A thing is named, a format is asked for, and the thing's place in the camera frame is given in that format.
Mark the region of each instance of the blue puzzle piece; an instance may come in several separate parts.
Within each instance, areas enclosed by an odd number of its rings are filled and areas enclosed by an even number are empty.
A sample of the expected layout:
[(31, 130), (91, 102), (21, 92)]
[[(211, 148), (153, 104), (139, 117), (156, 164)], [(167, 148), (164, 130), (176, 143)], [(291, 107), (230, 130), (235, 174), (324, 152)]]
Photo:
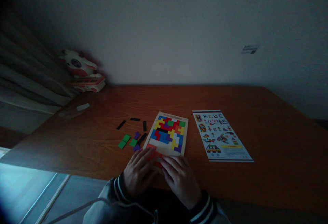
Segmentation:
[(177, 137), (179, 138), (179, 145), (183, 144), (183, 136), (181, 134), (177, 134)]
[(158, 120), (160, 120), (160, 119), (162, 119), (162, 118), (165, 120), (167, 117), (165, 117), (165, 116), (159, 116), (159, 117), (158, 117)]
[(157, 137), (155, 136), (155, 132), (156, 132), (156, 130), (153, 129), (153, 132), (151, 133), (150, 138), (157, 140)]
[(168, 144), (168, 140), (166, 139), (167, 133), (162, 132), (162, 131), (158, 131), (158, 134), (161, 135), (160, 141), (165, 143), (165, 144)]

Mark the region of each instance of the purple puzzle piece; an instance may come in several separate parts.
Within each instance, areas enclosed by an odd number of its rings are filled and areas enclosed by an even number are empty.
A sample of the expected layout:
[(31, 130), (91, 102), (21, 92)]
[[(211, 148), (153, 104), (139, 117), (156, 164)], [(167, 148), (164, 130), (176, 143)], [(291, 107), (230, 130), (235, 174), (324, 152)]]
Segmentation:
[(140, 133), (136, 132), (136, 136), (134, 137), (134, 139), (138, 139), (140, 137)]
[(139, 145), (136, 145), (135, 147), (133, 147), (133, 151), (136, 151), (136, 150), (140, 150), (140, 146)]
[(177, 151), (177, 152), (180, 152), (180, 153), (181, 153), (181, 150), (182, 150), (182, 144), (179, 144), (178, 147), (174, 148), (174, 151)]

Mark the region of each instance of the jacket sleeve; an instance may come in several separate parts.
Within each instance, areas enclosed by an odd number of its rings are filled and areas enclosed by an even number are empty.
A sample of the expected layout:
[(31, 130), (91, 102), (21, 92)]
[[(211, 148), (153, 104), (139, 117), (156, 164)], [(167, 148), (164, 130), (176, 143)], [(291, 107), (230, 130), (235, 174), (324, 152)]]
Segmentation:
[(211, 199), (209, 194), (202, 192), (201, 200), (189, 211), (191, 224), (230, 224), (221, 206)]
[(95, 223), (128, 223), (137, 207), (122, 207), (131, 203), (131, 196), (125, 189), (123, 173), (118, 178), (107, 182), (98, 198), (105, 198), (111, 203), (108, 206), (103, 201), (94, 203), (83, 218), (84, 224)]

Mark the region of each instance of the finger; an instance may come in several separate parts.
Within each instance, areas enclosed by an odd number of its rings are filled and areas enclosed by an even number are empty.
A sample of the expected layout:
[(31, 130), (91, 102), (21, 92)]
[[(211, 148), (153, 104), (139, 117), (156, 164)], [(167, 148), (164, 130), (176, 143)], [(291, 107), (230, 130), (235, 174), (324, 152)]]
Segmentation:
[(190, 164), (189, 164), (187, 158), (185, 158), (183, 156), (179, 156), (179, 157), (184, 161), (184, 163), (186, 164), (186, 166), (191, 169)]
[(148, 148), (144, 149), (142, 152), (140, 152), (134, 159), (133, 164), (136, 165), (139, 162), (139, 160), (144, 156), (144, 154), (146, 154), (149, 150), (150, 150), (150, 147), (148, 147)]
[(171, 176), (168, 174), (168, 172), (166, 171), (166, 169), (162, 169), (162, 172), (164, 174), (164, 178), (165, 178), (165, 181), (167, 182), (167, 184), (169, 185), (169, 187), (172, 188), (174, 187), (174, 181), (173, 179), (171, 178)]
[(136, 167), (137, 168), (142, 168), (148, 161), (148, 158), (154, 153), (155, 148), (151, 148), (148, 150), (137, 162)]
[(132, 157), (131, 157), (131, 159), (130, 159), (130, 161), (129, 161), (128, 164), (131, 164), (131, 163), (134, 161), (134, 159), (136, 159), (136, 156), (137, 156), (140, 152), (142, 152), (142, 151), (143, 151), (142, 148), (141, 148), (140, 150), (137, 150), (137, 151), (132, 155)]
[(179, 174), (181, 174), (184, 170), (183, 168), (177, 163), (176, 160), (174, 160), (172, 157), (163, 157), (163, 159), (169, 163)]
[(169, 164), (167, 161), (160, 158), (160, 164), (165, 168), (169, 176), (172, 178), (173, 181), (176, 180), (178, 176), (178, 172)]
[(157, 162), (158, 157), (155, 156), (154, 158), (152, 158), (149, 162), (147, 162), (141, 169), (140, 169), (140, 175), (142, 175), (142, 177), (148, 173), (148, 171), (154, 166), (154, 164)]
[(181, 166), (182, 169), (186, 168), (185, 162), (180, 157), (171, 156), (171, 158), (174, 159)]
[(151, 182), (153, 181), (153, 179), (155, 178), (155, 176), (157, 175), (157, 171), (153, 171), (143, 182), (142, 184), (142, 191), (146, 190), (146, 188), (148, 186), (150, 186)]

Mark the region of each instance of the sticker on wall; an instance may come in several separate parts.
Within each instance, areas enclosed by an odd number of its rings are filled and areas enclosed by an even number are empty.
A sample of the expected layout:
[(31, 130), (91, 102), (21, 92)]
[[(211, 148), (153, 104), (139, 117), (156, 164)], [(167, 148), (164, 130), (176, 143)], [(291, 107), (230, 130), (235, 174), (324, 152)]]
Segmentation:
[(247, 45), (242, 49), (241, 54), (254, 54), (258, 48), (258, 45)]

